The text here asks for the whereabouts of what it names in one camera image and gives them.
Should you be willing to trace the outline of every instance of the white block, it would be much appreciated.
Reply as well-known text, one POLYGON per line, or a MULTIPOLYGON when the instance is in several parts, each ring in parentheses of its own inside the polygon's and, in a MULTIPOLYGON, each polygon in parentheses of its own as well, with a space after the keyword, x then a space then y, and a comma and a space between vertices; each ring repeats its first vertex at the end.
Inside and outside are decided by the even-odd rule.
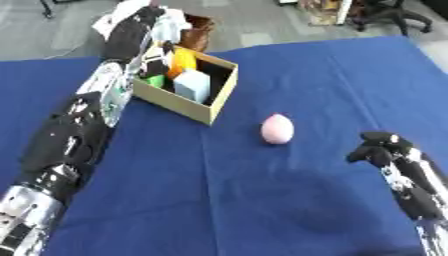
POLYGON ((210 76, 187 69, 174 79, 174 91, 187 99, 203 103, 210 96, 210 76))

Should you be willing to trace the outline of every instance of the blue tablecloth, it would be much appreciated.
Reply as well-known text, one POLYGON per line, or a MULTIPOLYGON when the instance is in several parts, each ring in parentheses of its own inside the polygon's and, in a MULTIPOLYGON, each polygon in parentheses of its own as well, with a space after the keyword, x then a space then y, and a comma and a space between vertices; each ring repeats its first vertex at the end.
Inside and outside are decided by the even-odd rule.
MULTIPOLYGON (((44 255, 420 253, 378 170, 344 157, 359 132, 384 129, 448 170, 446 74, 401 37, 217 55, 239 63, 240 75, 213 127, 133 100, 44 255), (267 146, 259 136, 273 112, 295 123, 289 145, 267 146)), ((1 191, 33 131, 97 64, 0 63, 1 191)))

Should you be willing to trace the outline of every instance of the orange ball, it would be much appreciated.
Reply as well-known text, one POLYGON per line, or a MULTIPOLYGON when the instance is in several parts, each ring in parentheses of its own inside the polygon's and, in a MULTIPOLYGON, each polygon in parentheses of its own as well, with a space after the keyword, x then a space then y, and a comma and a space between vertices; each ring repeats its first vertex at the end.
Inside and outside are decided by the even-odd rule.
POLYGON ((174 79, 176 76, 182 74, 184 69, 196 69, 197 63, 194 53, 187 49, 178 48, 174 52, 173 63, 171 69, 166 73, 166 75, 174 79))

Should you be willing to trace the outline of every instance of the open cardboard box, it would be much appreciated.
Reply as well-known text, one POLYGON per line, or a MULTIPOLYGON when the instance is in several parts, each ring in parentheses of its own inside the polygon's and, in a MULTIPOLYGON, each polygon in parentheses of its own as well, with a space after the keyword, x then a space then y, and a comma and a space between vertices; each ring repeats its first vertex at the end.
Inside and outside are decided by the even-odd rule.
POLYGON ((174 93, 172 81, 166 81, 163 88, 134 79, 134 96, 157 104, 191 119, 212 125, 236 86, 238 65, 226 60, 192 51, 197 59, 197 67, 211 78, 210 96, 203 103, 197 103, 174 93))

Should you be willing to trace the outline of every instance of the black office chair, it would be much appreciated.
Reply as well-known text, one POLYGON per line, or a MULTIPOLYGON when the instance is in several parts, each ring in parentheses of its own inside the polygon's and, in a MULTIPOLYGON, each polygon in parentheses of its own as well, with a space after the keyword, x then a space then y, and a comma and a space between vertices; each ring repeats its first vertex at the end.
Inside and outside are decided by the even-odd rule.
POLYGON ((366 29, 366 25, 379 20, 390 19, 400 28, 404 36, 408 35, 408 25, 406 20, 417 20, 423 22, 425 27, 421 30, 423 33, 429 33, 432 30, 432 21, 418 13, 403 9, 404 0, 396 0, 394 5, 387 5, 384 0, 369 0, 366 2, 366 8, 359 17, 353 19, 357 25, 358 31, 366 29))
MULTIPOLYGON (((54 4, 66 4, 66 3, 73 3, 73 2, 79 2, 83 0, 53 0, 54 4)), ((44 12, 42 13, 47 19, 53 18, 53 11, 51 10, 50 6, 47 3, 47 0, 40 0, 42 6, 44 7, 44 12)))

